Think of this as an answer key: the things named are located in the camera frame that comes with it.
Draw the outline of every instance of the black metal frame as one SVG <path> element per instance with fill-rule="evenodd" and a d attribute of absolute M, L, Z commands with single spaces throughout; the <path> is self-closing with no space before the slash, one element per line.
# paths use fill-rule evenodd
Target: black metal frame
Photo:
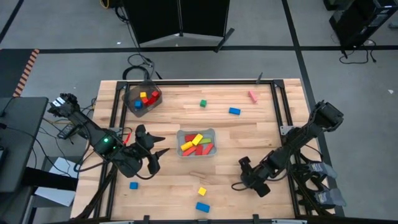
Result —
<path fill-rule="evenodd" d="M 256 79 L 250 79 L 250 80 L 154 80 L 156 85 L 250 85 L 250 84 L 256 84 Z M 118 111 L 118 106 L 119 106 L 119 98 L 121 94 L 121 90 L 129 90 L 130 87 L 135 86 L 140 84 L 141 81 L 132 81 L 132 82 L 127 82 L 127 81 L 119 81 L 116 84 L 116 92 L 114 96 L 114 101 L 113 101 L 113 108 L 112 108 L 112 114 L 111 114 L 111 121 L 109 123 L 109 127 L 113 128 L 115 125 L 116 121 L 116 116 L 117 116 L 117 111 Z M 275 115 L 277 119 L 278 126 L 283 126 L 283 120 L 282 120 L 282 115 L 280 112 L 280 106 L 279 106 L 279 101 L 277 97 L 277 88 L 280 89 L 280 94 L 282 96 L 282 102 L 283 102 L 283 107 L 285 111 L 285 115 L 287 118 L 287 124 L 293 125 L 291 113 L 289 110 L 289 103 L 287 101 L 287 94 L 285 90 L 285 85 L 283 80 L 261 80 L 258 84 L 260 85 L 270 85 L 271 88 L 271 93 L 272 93 L 272 99 L 274 102 L 274 109 L 275 109 Z M 119 123 L 119 127 L 123 128 L 125 121 L 126 121 L 126 113 L 127 113 L 127 106 L 125 104 L 122 105 L 122 112 L 121 112 L 121 119 Z M 280 139 L 282 141 L 282 134 L 280 132 L 280 129 L 278 128 L 279 134 L 280 134 Z M 295 162 L 300 162 L 299 158 L 300 152 L 297 152 L 294 155 Z M 104 178 L 107 173 L 108 166 L 107 164 L 104 164 L 101 170 L 101 177 L 99 180 L 99 183 L 103 183 Z M 109 197 L 108 197 L 108 202 L 107 202 L 107 207 L 106 207 L 106 218 L 110 219 L 112 215 L 112 208 L 113 208 L 113 199 L 114 199 L 114 191 L 115 191 L 115 186 L 116 186 L 116 176 L 115 178 L 111 181 L 110 188 L 109 188 Z M 302 216 L 300 214 L 300 209 L 299 209 L 299 203 L 297 200 L 297 194 L 295 193 L 295 184 L 293 177 L 288 175 L 288 181 L 289 181 L 289 189 L 290 189 L 290 195 L 292 197 L 293 201 L 293 210 L 295 217 Z M 98 218 L 100 216 L 100 210 L 101 210 L 101 203 L 97 204 L 95 210 L 94 210 L 94 218 Z M 311 215 L 311 211 L 306 211 L 306 215 Z M 255 223 L 270 223 L 270 219 L 259 219 L 258 215 L 253 215 L 253 219 L 247 219 L 247 220 L 212 220 L 212 223 L 253 223 L 255 220 Z M 157 220 L 157 221 L 151 221 L 151 223 L 198 223 L 200 220 Z M 134 223 L 148 223 L 146 222 L 145 219 L 143 221 L 134 221 Z"/>

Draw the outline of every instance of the wooden table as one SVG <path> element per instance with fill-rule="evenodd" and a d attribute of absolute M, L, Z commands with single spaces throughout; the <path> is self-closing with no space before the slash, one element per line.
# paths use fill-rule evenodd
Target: wooden table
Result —
<path fill-rule="evenodd" d="M 102 81 L 99 88 L 93 120 L 103 128 L 109 126 L 116 83 Z M 308 108 L 301 82 L 285 79 L 284 83 L 294 125 L 304 125 Z M 128 111 L 125 127 L 135 129 L 144 124 L 151 134 L 166 137 L 155 144 L 152 152 L 167 147 L 170 151 L 160 158 L 161 169 L 151 180 L 128 179 L 118 173 L 112 220 L 142 220 L 144 215 L 150 215 L 151 220 L 250 219 L 255 213 L 260 218 L 294 217 L 287 179 L 267 182 L 271 193 L 263 198 L 254 190 L 231 189 L 231 184 L 240 181 L 240 158 L 249 156 L 255 166 L 268 152 L 281 146 L 269 85 L 162 85 L 160 88 L 162 104 L 141 118 Z M 248 97 L 248 90 L 256 93 L 257 104 Z M 286 125 L 280 91 L 277 94 Z M 200 100 L 207 100 L 206 108 L 199 106 Z M 121 105 L 120 101 L 116 124 Z M 241 115 L 229 114 L 229 107 L 240 108 Z M 207 159 L 179 158 L 175 152 L 176 132 L 207 128 L 216 131 L 217 155 Z M 315 140 L 309 145 L 317 147 Z M 302 152 L 309 159 L 320 159 L 317 152 L 307 147 Z M 93 154 L 83 167 L 99 162 L 100 157 Z M 98 167 L 80 174 L 71 217 L 77 216 L 91 200 L 98 188 L 100 172 Z M 149 174 L 146 164 L 139 173 Z M 139 189 L 130 190 L 130 182 L 139 182 Z M 198 194 L 199 187 L 207 189 L 204 197 Z M 107 192 L 103 198 L 101 216 L 105 214 Z M 196 210 L 197 202 L 209 204 L 210 213 Z"/>

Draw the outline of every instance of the gray floor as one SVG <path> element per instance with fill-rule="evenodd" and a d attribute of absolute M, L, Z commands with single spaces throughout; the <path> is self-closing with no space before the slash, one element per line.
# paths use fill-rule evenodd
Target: gray floor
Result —
<path fill-rule="evenodd" d="M 228 26 L 236 32 L 227 45 L 292 46 L 282 3 L 279 0 L 231 0 Z M 301 46 L 333 46 L 333 31 L 328 24 L 332 12 L 319 0 L 288 0 Z M 16 0 L 0 2 L 3 26 Z M 390 20 L 398 19 L 398 14 Z M 398 45 L 398 30 L 387 23 L 373 36 L 378 45 Z M 216 45 L 218 39 L 169 37 L 147 43 L 148 47 Z M 126 25 L 113 11 L 101 8 L 98 1 L 76 2 L 30 0 L 22 5 L 0 48 L 75 49 L 132 47 Z M 100 80 L 120 79 L 128 66 L 128 53 L 40 54 L 22 96 L 54 99 L 61 92 L 78 96 L 89 105 Z M 294 51 L 221 51 L 145 53 L 156 63 L 165 78 L 301 78 Z M 345 114 L 345 121 L 334 133 L 326 134 L 331 160 L 339 173 L 337 183 L 348 206 L 348 217 L 398 220 L 394 189 L 398 159 L 395 124 L 398 80 L 398 51 L 375 51 L 377 64 L 343 65 L 340 52 L 303 52 L 316 100 L 325 99 Z M 350 60 L 362 61 L 365 52 Z M 132 73 L 129 78 L 140 78 Z M 43 127 L 52 134 L 56 130 Z M 52 138 L 40 135 L 50 156 L 60 156 Z M 62 141 L 67 156 L 83 152 L 84 141 L 74 145 Z M 39 164 L 43 155 L 39 154 Z M 69 208 L 40 209 L 35 223 L 66 219 Z"/>

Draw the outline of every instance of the blue block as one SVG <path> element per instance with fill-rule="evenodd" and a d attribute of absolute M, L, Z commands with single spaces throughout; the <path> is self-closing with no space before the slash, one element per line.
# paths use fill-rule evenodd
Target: blue block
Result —
<path fill-rule="evenodd" d="M 134 103 L 134 107 L 136 109 L 141 109 L 142 108 L 142 101 L 141 100 L 136 100 L 136 102 Z"/>
<path fill-rule="evenodd" d="M 137 190 L 138 189 L 138 183 L 137 182 L 130 182 L 130 189 Z"/>
<path fill-rule="evenodd" d="M 201 210 L 201 211 L 203 211 L 203 212 L 209 213 L 209 211 L 210 211 L 210 206 L 207 205 L 207 204 L 198 202 L 198 203 L 197 203 L 197 210 Z"/>
<path fill-rule="evenodd" d="M 229 108 L 229 113 L 240 115 L 241 114 L 241 110 L 237 109 L 237 108 Z"/>

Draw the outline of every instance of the yellow block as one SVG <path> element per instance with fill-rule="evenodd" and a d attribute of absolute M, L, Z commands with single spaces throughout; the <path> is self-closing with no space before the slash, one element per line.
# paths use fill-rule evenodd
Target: yellow block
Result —
<path fill-rule="evenodd" d="M 193 140 L 192 140 L 192 144 L 194 145 L 198 145 L 200 140 L 203 139 L 203 136 L 201 134 L 198 134 Z"/>
<path fill-rule="evenodd" d="M 199 188 L 199 191 L 198 191 L 198 194 L 200 194 L 200 195 L 202 195 L 202 196 L 205 196 L 205 194 L 206 194 L 206 189 L 204 189 L 203 187 L 200 187 Z"/>
<path fill-rule="evenodd" d="M 181 150 L 185 151 L 193 146 L 192 142 L 187 142 L 181 146 Z"/>

